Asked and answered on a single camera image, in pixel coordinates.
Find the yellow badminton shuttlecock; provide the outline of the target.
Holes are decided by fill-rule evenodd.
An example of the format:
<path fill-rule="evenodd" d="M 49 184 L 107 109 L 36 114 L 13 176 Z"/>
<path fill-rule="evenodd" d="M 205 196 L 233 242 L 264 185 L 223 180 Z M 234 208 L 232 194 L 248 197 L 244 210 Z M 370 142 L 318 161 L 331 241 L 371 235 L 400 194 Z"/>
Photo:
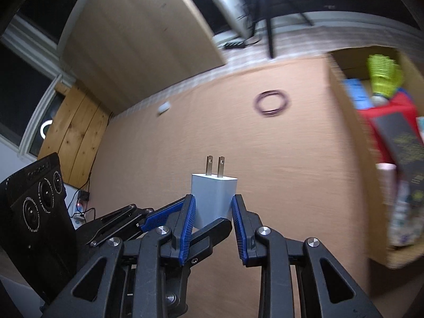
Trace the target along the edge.
<path fill-rule="evenodd" d="M 387 105 L 403 84 L 403 71 L 398 63 L 385 55 L 370 55 L 367 61 L 374 107 Z"/>

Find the pine wood board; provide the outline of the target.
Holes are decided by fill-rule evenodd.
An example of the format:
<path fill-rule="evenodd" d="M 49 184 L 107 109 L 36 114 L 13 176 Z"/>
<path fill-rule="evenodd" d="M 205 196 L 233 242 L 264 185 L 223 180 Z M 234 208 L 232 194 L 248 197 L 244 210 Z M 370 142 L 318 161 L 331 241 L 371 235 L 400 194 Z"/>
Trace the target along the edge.
<path fill-rule="evenodd" d="M 97 151 L 108 126 L 110 111 L 86 89 L 77 85 L 55 85 L 65 96 L 52 119 L 38 159 L 56 152 L 63 181 L 72 187 L 86 185 Z"/>

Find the brown cardboard box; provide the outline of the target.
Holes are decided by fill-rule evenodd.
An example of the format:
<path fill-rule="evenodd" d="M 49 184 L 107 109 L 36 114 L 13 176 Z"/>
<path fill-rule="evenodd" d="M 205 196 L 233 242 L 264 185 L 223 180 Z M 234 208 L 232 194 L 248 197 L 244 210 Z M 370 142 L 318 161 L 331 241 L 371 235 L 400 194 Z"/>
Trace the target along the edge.
<path fill-rule="evenodd" d="M 390 269 L 403 268 L 423 256 L 423 238 L 417 243 L 395 250 L 387 241 L 387 209 L 380 185 L 381 176 L 376 167 L 381 159 L 377 140 L 371 126 L 354 108 L 343 81 L 356 78 L 369 87 L 367 60 L 370 55 L 385 55 L 401 66 L 404 73 L 403 88 L 411 94 L 418 113 L 423 115 L 423 64 L 415 64 L 405 53 L 378 45 L 348 47 L 327 54 L 330 89 L 338 103 L 350 132 L 361 174 L 365 202 L 368 208 L 368 257 Z"/>

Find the black power strip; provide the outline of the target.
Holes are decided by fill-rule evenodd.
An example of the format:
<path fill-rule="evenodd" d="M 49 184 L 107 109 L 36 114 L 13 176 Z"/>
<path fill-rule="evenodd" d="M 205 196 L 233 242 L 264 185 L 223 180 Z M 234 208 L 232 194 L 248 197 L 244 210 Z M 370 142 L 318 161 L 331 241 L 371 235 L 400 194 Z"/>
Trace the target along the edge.
<path fill-rule="evenodd" d="M 226 42 L 223 45 L 223 48 L 225 50 L 231 50 L 231 49 L 244 49 L 246 47 L 245 41 L 229 41 Z"/>

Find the light blue phone stand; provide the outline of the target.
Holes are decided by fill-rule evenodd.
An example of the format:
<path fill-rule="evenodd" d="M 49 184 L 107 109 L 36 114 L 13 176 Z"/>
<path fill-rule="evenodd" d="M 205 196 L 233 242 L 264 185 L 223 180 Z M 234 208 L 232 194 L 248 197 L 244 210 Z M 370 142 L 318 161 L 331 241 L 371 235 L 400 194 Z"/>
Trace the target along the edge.
<path fill-rule="evenodd" d="M 367 110 L 374 107 L 369 94 L 359 79 L 345 79 L 343 84 L 346 95 L 348 95 L 356 110 Z"/>

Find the small pink bottle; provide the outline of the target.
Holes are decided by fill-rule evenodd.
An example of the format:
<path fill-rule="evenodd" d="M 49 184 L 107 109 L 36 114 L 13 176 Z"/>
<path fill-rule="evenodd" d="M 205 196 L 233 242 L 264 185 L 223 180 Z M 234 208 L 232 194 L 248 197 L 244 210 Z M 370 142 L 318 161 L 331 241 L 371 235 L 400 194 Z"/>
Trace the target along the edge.
<path fill-rule="evenodd" d="M 380 185 L 385 204 L 393 206 L 397 194 L 397 167 L 391 163 L 378 163 L 376 168 L 379 174 Z"/>

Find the white power plug adapter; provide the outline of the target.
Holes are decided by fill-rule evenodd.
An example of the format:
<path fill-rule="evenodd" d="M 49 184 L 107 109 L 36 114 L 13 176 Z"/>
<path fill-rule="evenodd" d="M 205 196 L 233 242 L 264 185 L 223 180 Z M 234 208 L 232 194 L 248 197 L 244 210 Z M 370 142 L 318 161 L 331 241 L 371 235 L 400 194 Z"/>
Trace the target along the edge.
<path fill-rule="evenodd" d="M 231 201 L 238 179 L 225 176 L 225 158 L 219 157 L 217 174 L 213 174 L 213 157 L 206 157 L 204 173 L 192 174 L 191 194 L 196 199 L 194 228 L 200 230 L 219 218 L 231 220 Z"/>

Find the light wood cabinet panel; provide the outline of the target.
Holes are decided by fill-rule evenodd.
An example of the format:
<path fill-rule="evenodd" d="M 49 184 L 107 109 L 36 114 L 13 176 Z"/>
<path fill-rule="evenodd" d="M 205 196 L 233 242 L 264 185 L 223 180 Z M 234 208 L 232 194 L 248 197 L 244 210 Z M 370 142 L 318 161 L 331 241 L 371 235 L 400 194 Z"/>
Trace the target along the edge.
<path fill-rule="evenodd" d="M 192 0 L 78 0 L 58 51 L 115 114 L 226 63 Z"/>

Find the small white eraser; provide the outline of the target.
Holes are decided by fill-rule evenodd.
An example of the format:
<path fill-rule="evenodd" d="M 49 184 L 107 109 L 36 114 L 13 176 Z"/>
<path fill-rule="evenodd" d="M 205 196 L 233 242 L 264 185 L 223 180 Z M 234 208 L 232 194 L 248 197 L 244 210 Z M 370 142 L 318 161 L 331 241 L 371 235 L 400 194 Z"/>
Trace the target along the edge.
<path fill-rule="evenodd" d="M 170 109 L 170 107 L 171 107 L 170 102 L 166 101 L 158 107 L 157 113 L 159 115 L 162 115 L 164 112 L 168 111 Z"/>

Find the black card booklet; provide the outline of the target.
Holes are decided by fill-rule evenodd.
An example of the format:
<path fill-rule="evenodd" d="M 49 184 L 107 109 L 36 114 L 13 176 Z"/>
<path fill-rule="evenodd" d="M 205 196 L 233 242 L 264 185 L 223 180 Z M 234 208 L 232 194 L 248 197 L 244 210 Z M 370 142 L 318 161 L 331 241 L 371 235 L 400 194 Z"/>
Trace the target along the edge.
<path fill-rule="evenodd" d="M 419 192 L 423 192 L 423 142 L 399 112 L 371 118 L 371 122 L 409 183 L 413 200 L 420 202 Z"/>

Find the white blue tube bottle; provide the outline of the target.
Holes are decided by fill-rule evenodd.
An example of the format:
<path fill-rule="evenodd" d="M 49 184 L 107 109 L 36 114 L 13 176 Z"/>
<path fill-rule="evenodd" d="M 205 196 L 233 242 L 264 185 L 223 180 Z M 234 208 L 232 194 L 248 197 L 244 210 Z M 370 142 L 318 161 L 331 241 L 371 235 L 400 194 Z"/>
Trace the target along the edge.
<path fill-rule="evenodd" d="M 388 240 L 392 247 L 405 247 L 415 244 L 423 234 L 423 192 L 421 201 L 413 200 L 410 185 L 401 180 L 392 207 L 388 227 Z"/>

